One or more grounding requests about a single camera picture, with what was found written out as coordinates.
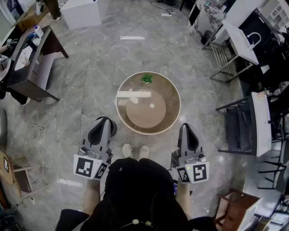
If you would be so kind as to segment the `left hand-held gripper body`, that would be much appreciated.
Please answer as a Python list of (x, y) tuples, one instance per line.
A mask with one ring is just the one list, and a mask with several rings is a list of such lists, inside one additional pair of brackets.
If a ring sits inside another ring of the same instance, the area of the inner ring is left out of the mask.
[(74, 155), (73, 173), (90, 180), (101, 180), (105, 170), (111, 164), (113, 154), (93, 151), (80, 145), (78, 153)]

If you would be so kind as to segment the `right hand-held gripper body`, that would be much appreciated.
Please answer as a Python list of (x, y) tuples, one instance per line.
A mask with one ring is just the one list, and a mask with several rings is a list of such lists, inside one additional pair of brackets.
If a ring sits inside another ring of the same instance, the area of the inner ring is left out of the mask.
[(180, 150), (176, 150), (171, 155), (171, 168), (175, 168), (178, 179), (182, 184), (195, 184), (209, 179), (210, 164), (206, 161), (206, 156), (200, 151), (186, 152), (182, 156)]

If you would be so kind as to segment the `black waste bin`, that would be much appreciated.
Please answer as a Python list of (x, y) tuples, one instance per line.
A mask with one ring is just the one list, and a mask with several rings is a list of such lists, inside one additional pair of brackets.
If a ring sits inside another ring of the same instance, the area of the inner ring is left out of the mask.
[(113, 120), (109, 119), (109, 118), (106, 117), (106, 116), (101, 116), (101, 117), (97, 118), (95, 121), (98, 122), (97, 131), (98, 131), (98, 135), (99, 135), (100, 137), (102, 137), (103, 130), (104, 130), (104, 126), (105, 126), (105, 123), (106, 123), (107, 121), (109, 121), (109, 123), (110, 123), (110, 137), (113, 137), (113, 136), (116, 134), (116, 132), (117, 132), (117, 125), (116, 125), (116, 123), (115, 123)]

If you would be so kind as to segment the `person's right forearm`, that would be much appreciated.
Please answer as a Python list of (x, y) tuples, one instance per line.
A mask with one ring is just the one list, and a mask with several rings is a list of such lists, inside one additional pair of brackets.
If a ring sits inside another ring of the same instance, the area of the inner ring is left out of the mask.
[(191, 220), (191, 198), (190, 198), (190, 185), (183, 184), (180, 180), (177, 182), (177, 193), (176, 200), (183, 209), (184, 213), (187, 216), (188, 220)]

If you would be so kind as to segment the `person's left forearm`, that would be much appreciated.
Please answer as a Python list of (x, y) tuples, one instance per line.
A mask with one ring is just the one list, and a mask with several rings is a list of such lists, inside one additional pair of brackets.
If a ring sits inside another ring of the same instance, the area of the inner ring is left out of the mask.
[(91, 216), (99, 202), (100, 181), (88, 179), (82, 203), (83, 212)]

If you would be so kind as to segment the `round glass table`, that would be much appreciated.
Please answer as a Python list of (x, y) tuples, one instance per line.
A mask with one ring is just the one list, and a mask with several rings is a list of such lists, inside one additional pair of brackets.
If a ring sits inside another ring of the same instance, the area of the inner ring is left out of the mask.
[[(145, 84), (141, 77), (153, 75), (152, 83)], [(130, 101), (138, 98), (138, 104)], [(122, 122), (132, 131), (155, 135), (170, 129), (181, 110), (179, 91), (171, 80), (156, 72), (138, 72), (126, 78), (116, 94), (116, 109)]]

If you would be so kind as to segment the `person's left white shoe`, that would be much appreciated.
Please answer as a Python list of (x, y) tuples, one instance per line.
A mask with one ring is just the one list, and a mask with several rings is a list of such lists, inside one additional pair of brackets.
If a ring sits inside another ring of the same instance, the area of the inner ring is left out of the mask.
[(122, 153), (124, 155), (124, 158), (133, 158), (132, 154), (132, 147), (130, 144), (126, 143), (122, 147)]

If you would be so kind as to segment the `person's black clothing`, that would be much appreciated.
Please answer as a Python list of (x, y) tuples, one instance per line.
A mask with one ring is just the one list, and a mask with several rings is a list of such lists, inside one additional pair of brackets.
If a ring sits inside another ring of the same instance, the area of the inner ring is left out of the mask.
[[(130, 225), (133, 219), (153, 227)], [(160, 164), (142, 158), (118, 159), (109, 168), (105, 194), (90, 216), (61, 211), (55, 231), (217, 231), (211, 217), (187, 219), (174, 195), (173, 179)]]

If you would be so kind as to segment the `black chair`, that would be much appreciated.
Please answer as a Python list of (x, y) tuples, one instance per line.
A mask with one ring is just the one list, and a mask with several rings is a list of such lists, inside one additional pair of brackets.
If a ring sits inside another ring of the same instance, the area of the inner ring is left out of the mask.
[(280, 139), (275, 140), (276, 143), (281, 142), (279, 155), (271, 159), (277, 159), (277, 162), (263, 161), (265, 164), (276, 167), (274, 170), (259, 171), (260, 174), (272, 173), (273, 178), (265, 177), (264, 179), (272, 185), (269, 187), (260, 187), (261, 190), (276, 190), (281, 194), (289, 194), (289, 114), (283, 116), (279, 125)]

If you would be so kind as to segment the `metal rack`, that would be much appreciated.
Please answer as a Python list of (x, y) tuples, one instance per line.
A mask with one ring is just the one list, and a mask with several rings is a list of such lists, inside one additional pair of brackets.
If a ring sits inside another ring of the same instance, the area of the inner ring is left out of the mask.
[(228, 83), (237, 76), (234, 64), (237, 59), (237, 53), (234, 51), (231, 42), (226, 41), (222, 45), (208, 42), (203, 46), (203, 49), (213, 52), (218, 67), (217, 70), (210, 75), (210, 79)]

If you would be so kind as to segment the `dark brown desk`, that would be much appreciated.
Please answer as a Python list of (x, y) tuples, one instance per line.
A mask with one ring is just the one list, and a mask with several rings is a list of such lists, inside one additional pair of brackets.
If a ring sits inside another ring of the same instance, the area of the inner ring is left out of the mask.
[(30, 46), (33, 50), (29, 57), (30, 65), (15, 71), (15, 64), (13, 64), (7, 86), (37, 102), (47, 97), (59, 101), (59, 98), (47, 91), (47, 82), (56, 56), (58, 54), (62, 54), (65, 58), (69, 58), (69, 56), (51, 26), (45, 26), (42, 30), (44, 35), (39, 46), (35, 46), (33, 43), (28, 45), (27, 37), (25, 38), (14, 63), (19, 58), (22, 49)]

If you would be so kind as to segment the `small black mesh bin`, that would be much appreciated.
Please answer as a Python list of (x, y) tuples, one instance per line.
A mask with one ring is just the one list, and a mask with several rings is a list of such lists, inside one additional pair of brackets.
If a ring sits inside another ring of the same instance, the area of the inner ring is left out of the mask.
[(206, 42), (208, 42), (208, 40), (212, 37), (213, 33), (209, 30), (206, 30), (204, 35), (201, 37), (201, 43), (203, 45), (206, 44)]

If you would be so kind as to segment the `white paper sheet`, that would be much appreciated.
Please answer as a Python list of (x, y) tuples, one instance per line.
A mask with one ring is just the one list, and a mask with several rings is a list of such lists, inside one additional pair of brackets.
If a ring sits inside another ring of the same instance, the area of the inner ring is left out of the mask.
[(32, 53), (32, 47), (30, 46), (27, 46), (26, 48), (22, 49), (20, 55), (19, 55), (19, 58), (17, 59), (17, 61), (14, 63), (15, 64), (15, 67), (14, 67), (14, 70), (17, 71), (23, 67), (25, 67), (23, 64), (22, 64), (22, 59), (26, 56), (28, 59)]

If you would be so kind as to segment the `white sink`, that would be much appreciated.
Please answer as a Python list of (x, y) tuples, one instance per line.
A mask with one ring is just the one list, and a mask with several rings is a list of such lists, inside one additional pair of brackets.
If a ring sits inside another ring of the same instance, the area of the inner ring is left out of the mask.
[(243, 31), (226, 22), (225, 20), (222, 20), (222, 24), (230, 37), (230, 42), (235, 48), (237, 56), (242, 57), (254, 65), (258, 65), (259, 62), (255, 52), (252, 48), (250, 48), (251, 44), (249, 43)]

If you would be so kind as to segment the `blue white box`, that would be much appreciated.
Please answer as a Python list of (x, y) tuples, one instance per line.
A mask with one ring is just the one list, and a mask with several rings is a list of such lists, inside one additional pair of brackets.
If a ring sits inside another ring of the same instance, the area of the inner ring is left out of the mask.
[(41, 38), (36, 33), (31, 33), (26, 38), (26, 43), (28, 45), (31, 45), (33, 43), (35, 46), (39, 46), (40, 41)]

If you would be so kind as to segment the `white box cabinet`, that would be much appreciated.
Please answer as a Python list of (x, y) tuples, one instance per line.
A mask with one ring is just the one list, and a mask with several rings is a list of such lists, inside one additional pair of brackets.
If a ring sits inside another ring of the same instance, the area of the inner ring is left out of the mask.
[(61, 8), (67, 27), (72, 29), (99, 26), (106, 17), (111, 0), (68, 0)]

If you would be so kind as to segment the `white faucet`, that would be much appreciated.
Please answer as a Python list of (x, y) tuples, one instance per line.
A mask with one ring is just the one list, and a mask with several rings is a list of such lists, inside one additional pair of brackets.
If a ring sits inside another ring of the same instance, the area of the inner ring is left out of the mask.
[(261, 42), (261, 35), (257, 32), (252, 32), (250, 33), (249, 35), (247, 35), (247, 38), (249, 38), (250, 36), (252, 35), (257, 35), (259, 37), (259, 41), (255, 44), (255, 43), (252, 43), (250, 46), (249, 46), (249, 49), (250, 50), (253, 50), (260, 42)]

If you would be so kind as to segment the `marble pattern cabinet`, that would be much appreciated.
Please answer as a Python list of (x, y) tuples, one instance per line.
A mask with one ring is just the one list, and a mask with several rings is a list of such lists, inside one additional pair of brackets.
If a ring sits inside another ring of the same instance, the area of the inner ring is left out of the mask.
[(203, 36), (206, 31), (215, 32), (226, 18), (221, 10), (224, 0), (195, 0), (187, 20), (190, 34)]

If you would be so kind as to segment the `tile sample board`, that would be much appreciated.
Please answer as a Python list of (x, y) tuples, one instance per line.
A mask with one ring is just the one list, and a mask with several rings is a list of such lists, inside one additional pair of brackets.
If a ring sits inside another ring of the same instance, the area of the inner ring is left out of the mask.
[(286, 12), (279, 1), (269, 1), (263, 7), (261, 13), (273, 28), (286, 32), (286, 28), (289, 27), (289, 13)]

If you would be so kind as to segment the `black metal shelf frame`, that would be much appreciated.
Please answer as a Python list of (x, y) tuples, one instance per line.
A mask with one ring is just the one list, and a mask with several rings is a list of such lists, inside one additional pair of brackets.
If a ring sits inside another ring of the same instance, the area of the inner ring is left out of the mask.
[(225, 115), (227, 149), (218, 152), (257, 156), (256, 116), (252, 96), (216, 108)]

